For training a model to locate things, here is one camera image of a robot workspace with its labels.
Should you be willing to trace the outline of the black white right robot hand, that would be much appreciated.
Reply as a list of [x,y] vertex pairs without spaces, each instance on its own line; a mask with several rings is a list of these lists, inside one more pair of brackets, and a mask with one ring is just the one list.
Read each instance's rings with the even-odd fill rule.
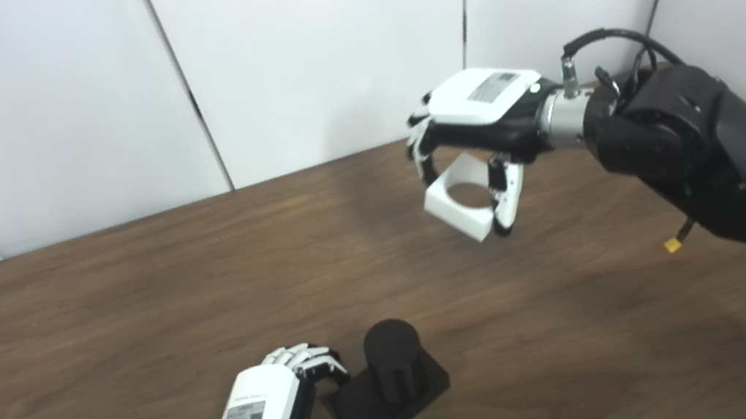
[[476,241],[512,233],[524,172],[550,149],[545,106],[559,84],[532,69],[458,72],[407,119],[425,211]]

